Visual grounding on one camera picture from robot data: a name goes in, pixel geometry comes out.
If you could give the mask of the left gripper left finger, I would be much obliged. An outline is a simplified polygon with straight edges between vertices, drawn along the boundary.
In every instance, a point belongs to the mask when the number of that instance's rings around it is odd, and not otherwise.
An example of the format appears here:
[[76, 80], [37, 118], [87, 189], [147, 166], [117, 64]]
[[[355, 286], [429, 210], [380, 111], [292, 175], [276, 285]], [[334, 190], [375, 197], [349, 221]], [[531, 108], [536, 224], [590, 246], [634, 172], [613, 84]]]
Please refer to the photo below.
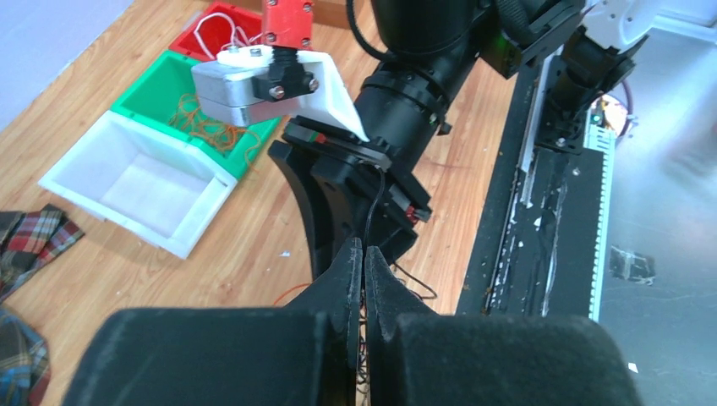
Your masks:
[[282, 307], [131, 308], [86, 349], [66, 405], [353, 405], [362, 244]]

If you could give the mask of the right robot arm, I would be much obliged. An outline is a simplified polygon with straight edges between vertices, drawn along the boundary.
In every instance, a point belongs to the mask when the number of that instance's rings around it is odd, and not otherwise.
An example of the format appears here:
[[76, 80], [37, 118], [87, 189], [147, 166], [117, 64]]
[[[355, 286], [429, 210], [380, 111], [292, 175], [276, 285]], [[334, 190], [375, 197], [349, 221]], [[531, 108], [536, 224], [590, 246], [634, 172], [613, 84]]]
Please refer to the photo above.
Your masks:
[[550, 70], [537, 108], [542, 146], [578, 153], [585, 115], [634, 69], [659, 1], [375, 1], [385, 51], [357, 26], [357, 43], [378, 62], [349, 104], [366, 133], [300, 112], [268, 153], [298, 202], [313, 277], [344, 242], [378, 247], [388, 262], [410, 249], [429, 195], [413, 169], [479, 60], [504, 78], [539, 64]]

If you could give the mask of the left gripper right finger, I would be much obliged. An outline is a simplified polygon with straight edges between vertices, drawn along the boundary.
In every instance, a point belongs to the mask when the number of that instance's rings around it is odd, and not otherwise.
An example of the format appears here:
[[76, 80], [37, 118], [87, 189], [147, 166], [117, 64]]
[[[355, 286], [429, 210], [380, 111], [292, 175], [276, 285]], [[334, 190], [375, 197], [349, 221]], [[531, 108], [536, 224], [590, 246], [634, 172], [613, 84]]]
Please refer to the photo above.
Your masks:
[[581, 316], [439, 315], [381, 251], [364, 258], [373, 405], [639, 405], [610, 335]]

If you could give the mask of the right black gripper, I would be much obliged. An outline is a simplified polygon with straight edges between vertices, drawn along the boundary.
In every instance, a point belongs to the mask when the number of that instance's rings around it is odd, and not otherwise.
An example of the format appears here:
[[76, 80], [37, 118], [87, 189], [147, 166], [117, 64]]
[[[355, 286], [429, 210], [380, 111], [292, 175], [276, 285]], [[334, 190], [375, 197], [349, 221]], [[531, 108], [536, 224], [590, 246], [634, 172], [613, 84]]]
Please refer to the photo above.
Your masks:
[[417, 222], [430, 219], [430, 197], [396, 147], [362, 141], [309, 118], [291, 118], [268, 155], [298, 203], [311, 275], [325, 272], [347, 239], [411, 247]]

